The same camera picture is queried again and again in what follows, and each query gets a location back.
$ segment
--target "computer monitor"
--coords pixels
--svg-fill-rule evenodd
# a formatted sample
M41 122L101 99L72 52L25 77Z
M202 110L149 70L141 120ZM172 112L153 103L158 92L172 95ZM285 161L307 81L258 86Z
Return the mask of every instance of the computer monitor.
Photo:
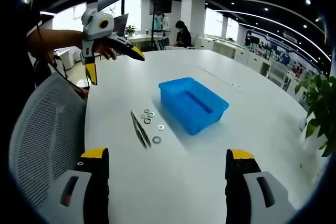
M171 13L172 0L150 0L149 15L153 15L155 4L155 12Z
M250 37L250 42L254 44L259 44L260 39L258 37L251 36Z
M128 19L128 13L114 18L114 28L113 31L117 33L118 36L125 36L126 23Z

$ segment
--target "human arm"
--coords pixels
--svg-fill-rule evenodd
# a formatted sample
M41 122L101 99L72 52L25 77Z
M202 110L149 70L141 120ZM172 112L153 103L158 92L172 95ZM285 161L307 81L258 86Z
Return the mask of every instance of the human arm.
M164 28L162 28L163 31L170 31L170 22L169 22L169 18L165 17L165 24L166 26Z
M58 48L75 46L82 48L84 33L74 30L51 30L38 28L28 36L28 51L43 54L44 52L53 51ZM102 54L105 58L115 60L115 55L111 48L97 40L95 43L95 52Z

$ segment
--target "white table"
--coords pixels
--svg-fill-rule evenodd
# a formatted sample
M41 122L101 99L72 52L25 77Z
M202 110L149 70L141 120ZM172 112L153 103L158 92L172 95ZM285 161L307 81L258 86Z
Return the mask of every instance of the white table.
M162 35L157 35L154 33L154 39L162 39ZM128 40L130 40L133 43L139 43L139 42L145 42L145 41L151 41L152 39L152 35L151 34L137 34L137 35L133 35L131 37L128 37Z
M153 36L154 43L162 40L162 38L163 38L162 35L158 35L157 33L154 33L154 36ZM151 34L148 34L148 35L147 34L137 34L137 35L128 37L128 40L131 41L134 46L138 47L141 50L143 47L150 46L152 35Z
M228 148L255 155L300 208L312 185L300 169L299 120L304 109L284 90L253 70L208 50L145 53L146 61L118 57L97 62L85 126L86 149L110 153L111 221L120 223L225 223L225 162ZM160 82L193 77L229 103L222 119L189 136L160 104ZM154 111L143 124L143 109ZM130 117L133 110L151 138L145 150ZM165 130L158 131L158 124Z
M196 48L211 50L230 59L234 59L263 76L266 76L271 66L269 60L250 52L247 48L218 38L200 37Z

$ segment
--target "green leaf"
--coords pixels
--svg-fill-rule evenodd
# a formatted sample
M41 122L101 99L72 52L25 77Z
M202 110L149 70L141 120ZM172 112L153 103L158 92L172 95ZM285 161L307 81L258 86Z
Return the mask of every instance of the green leaf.
M322 129L322 126L320 127L319 134L317 134L317 137L320 137L324 134L324 130Z
M299 90L301 89L301 85L296 85L295 87L295 94L297 94L299 92Z
M322 157L328 157L331 153L335 152L336 152L336 145L334 143L327 142L327 146L322 154Z
M314 111L314 107L310 106L306 118L308 118L313 111Z
M324 144L321 145L321 147L319 148L319 150L323 150L323 148L325 148L327 145L327 143L325 142Z
M322 80L321 80L321 76L319 74L314 77L314 82L315 82L316 87L318 89L320 89L322 87Z
M307 124L306 138L310 137L318 126L318 121L316 118L309 121Z

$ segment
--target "metal washer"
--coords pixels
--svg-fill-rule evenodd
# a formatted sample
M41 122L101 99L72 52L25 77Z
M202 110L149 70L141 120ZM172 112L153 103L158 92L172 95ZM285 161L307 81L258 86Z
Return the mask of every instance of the metal washer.
M155 117L155 113L154 113L154 112L149 112L149 113L147 114L147 116L148 116L149 118L153 118L153 117Z
M163 126L162 124L160 124L160 125L158 125L157 129L158 129L159 131L162 131L162 130L164 130L164 126Z
M152 119L151 119L151 118L145 118L145 119L143 120L143 122L144 122L145 124L150 124L150 123L152 122Z
M160 144L162 139L159 136L155 136L152 139L153 144Z

